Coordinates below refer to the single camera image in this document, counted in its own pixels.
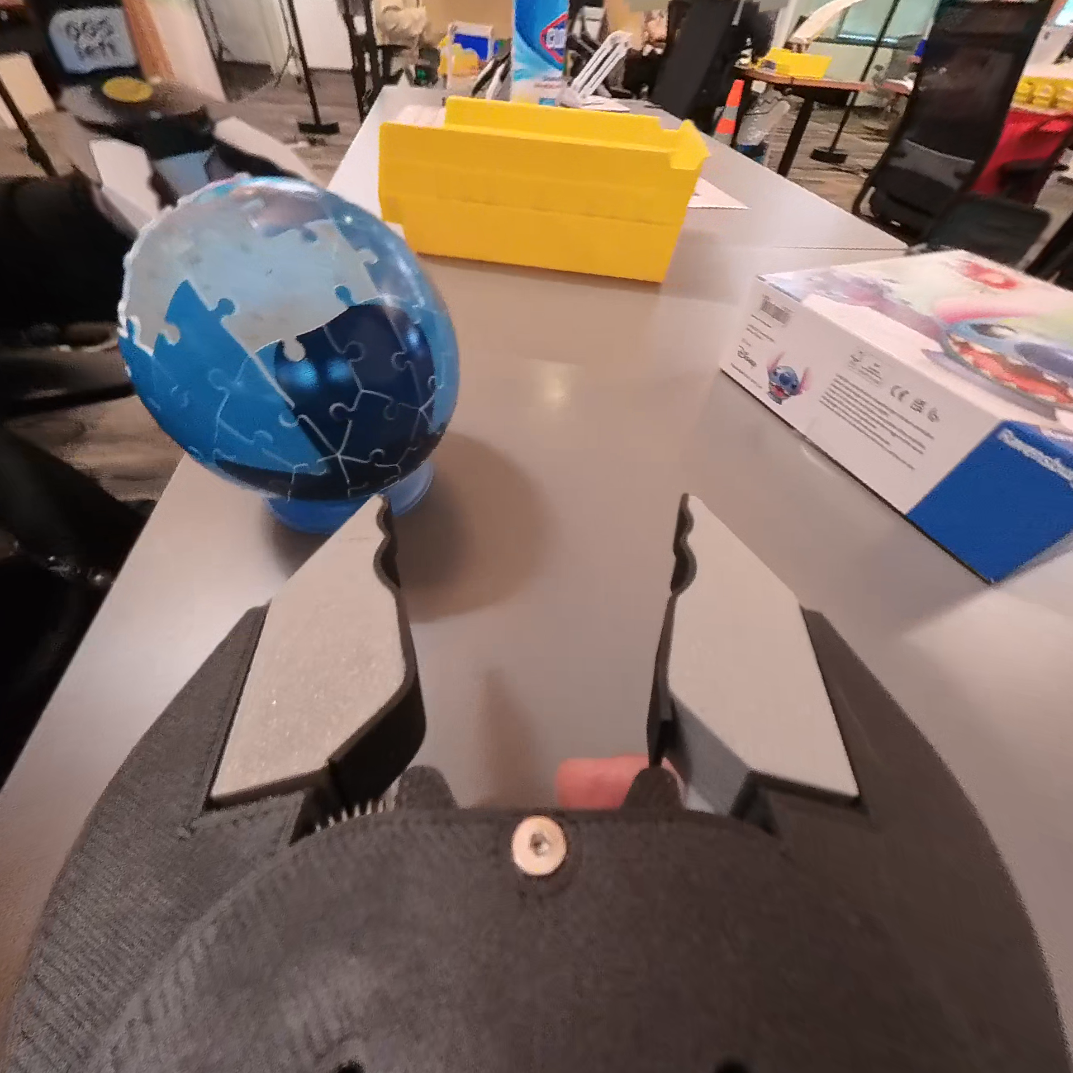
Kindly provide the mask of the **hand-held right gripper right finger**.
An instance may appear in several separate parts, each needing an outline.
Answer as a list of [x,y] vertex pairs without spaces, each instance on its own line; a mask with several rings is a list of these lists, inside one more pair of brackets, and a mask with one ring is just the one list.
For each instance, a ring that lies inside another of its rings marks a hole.
[[859,787],[806,621],[783,580],[691,493],[652,672],[649,764],[687,805],[743,815],[762,787],[853,806]]

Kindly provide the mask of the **small printed box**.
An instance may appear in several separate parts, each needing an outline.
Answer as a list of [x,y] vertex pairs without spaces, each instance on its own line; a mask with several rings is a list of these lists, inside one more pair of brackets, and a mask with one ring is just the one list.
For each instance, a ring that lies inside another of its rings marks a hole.
[[468,97],[495,54],[490,23],[454,20],[439,44],[439,79],[450,95]]

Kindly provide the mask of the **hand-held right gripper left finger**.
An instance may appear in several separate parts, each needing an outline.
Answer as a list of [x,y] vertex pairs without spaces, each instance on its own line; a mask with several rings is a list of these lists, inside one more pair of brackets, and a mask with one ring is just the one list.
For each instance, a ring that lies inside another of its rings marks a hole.
[[208,802],[303,792],[376,809],[424,738],[394,517],[376,495],[266,605]]

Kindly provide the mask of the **black office chair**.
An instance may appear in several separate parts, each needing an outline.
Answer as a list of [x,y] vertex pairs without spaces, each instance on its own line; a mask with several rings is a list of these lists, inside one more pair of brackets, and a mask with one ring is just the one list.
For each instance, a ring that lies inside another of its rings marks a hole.
[[1050,220],[1037,204],[984,197],[970,188],[997,146],[1050,2],[939,2],[912,92],[890,142],[851,208],[909,245],[932,236],[962,203],[1015,205]]

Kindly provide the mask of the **white folding stand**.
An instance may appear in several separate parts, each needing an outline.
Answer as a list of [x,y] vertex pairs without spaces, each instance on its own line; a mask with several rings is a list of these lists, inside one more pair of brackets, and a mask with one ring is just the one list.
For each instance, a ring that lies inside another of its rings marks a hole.
[[624,105],[617,103],[606,86],[609,75],[624,63],[630,52],[632,35],[615,31],[606,36],[596,52],[580,67],[580,72],[565,80],[556,103],[572,111],[623,113]]

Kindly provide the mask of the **small yellow bin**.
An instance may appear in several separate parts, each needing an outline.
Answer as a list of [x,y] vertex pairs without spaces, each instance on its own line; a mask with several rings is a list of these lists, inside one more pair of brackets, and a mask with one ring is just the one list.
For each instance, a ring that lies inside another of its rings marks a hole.
[[771,48],[756,62],[756,70],[788,79],[823,80],[832,62],[828,55]]

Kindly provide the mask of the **red tablecloth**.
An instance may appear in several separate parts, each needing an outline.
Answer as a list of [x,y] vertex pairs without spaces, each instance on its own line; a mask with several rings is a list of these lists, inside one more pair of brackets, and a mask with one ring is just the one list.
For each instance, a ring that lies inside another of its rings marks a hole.
[[1071,139],[1071,111],[1012,106],[971,192],[1033,206]]

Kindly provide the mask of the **wipes canister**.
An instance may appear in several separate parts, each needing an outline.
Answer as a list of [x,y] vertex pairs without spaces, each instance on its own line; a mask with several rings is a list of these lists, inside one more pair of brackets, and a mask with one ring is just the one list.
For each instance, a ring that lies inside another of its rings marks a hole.
[[511,100],[556,104],[564,85],[569,1],[514,1]]

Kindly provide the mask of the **wooden column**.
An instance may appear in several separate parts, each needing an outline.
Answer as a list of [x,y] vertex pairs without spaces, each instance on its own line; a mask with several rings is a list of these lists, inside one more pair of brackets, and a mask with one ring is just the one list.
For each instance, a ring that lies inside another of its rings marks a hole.
[[175,71],[165,45],[163,23],[155,1],[122,1],[141,71],[151,82],[170,82]]

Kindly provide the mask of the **wooden table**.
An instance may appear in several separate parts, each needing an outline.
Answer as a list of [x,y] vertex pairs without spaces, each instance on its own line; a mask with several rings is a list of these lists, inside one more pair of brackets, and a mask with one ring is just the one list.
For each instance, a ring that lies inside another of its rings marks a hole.
[[735,73],[743,80],[743,98],[751,90],[753,84],[760,83],[765,86],[775,87],[791,99],[796,99],[800,102],[793,126],[787,137],[784,152],[776,170],[776,173],[780,177],[789,176],[790,170],[793,167],[815,104],[833,104],[835,103],[835,98],[838,97],[840,102],[847,106],[843,114],[848,117],[861,94],[887,92],[897,97],[907,97],[913,89],[913,83],[905,79],[883,79],[879,86],[874,86],[871,83],[861,80],[839,80],[779,74],[744,63],[738,63],[735,67]]

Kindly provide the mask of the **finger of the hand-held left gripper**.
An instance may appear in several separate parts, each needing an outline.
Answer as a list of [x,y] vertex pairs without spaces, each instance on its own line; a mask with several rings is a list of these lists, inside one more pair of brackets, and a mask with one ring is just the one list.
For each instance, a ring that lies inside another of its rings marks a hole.
[[290,145],[238,117],[214,119],[211,134],[215,157],[229,175],[300,178],[324,186]]
[[122,234],[138,235],[168,208],[168,191],[139,146],[120,139],[90,139],[89,155],[95,208]]

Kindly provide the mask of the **person's right hand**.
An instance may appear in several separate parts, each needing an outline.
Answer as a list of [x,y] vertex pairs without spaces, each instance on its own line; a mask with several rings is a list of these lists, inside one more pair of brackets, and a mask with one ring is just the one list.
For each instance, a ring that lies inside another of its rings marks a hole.
[[558,807],[573,811],[682,808],[677,774],[643,754],[567,759],[556,774],[555,794]]

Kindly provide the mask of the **blue puzzle ball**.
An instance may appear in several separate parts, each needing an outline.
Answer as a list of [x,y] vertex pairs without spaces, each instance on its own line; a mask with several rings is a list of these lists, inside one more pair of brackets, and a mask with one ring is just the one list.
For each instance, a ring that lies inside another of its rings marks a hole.
[[388,224],[298,178],[208,183],[141,230],[127,374],[204,468],[266,497],[361,501],[430,458],[457,406],[449,306]]

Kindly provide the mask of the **white blue puzzle box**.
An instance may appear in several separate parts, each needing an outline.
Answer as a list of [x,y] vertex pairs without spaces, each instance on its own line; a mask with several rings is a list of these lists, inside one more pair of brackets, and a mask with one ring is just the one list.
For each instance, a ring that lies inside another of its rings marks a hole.
[[1072,295],[962,250],[758,275],[721,369],[978,577],[1072,542]]

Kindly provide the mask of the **yellow plastic bin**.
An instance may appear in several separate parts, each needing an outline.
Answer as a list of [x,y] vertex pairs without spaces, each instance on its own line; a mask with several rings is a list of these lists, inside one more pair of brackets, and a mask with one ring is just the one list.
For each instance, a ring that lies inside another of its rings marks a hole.
[[433,258],[660,283],[708,158],[690,121],[449,98],[380,126],[381,216]]

